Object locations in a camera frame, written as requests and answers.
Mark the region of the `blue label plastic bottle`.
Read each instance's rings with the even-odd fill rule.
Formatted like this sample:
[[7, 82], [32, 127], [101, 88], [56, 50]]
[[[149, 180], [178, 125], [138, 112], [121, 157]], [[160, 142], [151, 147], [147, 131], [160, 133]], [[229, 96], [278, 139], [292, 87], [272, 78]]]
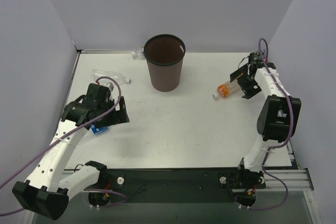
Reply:
[[102, 134], [104, 132], [106, 132], [108, 130], [108, 127], [104, 126], [104, 127], [96, 127], [95, 125], [91, 125], [91, 130], [93, 132], [94, 135], [99, 135]]

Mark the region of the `orange label plastic bottle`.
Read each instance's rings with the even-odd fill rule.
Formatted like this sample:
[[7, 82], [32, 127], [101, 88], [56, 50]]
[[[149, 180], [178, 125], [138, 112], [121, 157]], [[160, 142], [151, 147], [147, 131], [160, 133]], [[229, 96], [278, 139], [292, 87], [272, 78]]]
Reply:
[[219, 98], [226, 98], [240, 89], [241, 87], [238, 84], [237, 80], [234, 80], [232, 82], [228, 81], [219, 85], [216, 91], [212, 94], [212, 97], [214, 100], [217, 100]]

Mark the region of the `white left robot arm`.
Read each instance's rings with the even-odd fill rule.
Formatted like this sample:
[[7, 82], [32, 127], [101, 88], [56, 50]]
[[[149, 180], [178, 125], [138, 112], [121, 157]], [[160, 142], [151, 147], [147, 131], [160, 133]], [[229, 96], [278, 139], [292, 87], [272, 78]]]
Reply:
[[108, 182], [107, 166], [88, 161], [77, 172], [62, 178], [63, 171], [78, 143], [94, 125], [97, 128], [128, 123], [124, 97], [113, 100], [111, 80], [88, 86], [87, 93], [67, 104], [50, 146], [24, 182], [16, 182], [12, 192], [25, 210], [52, 220], [59, 219], [69, 201], [89, 186], [101, 188]]

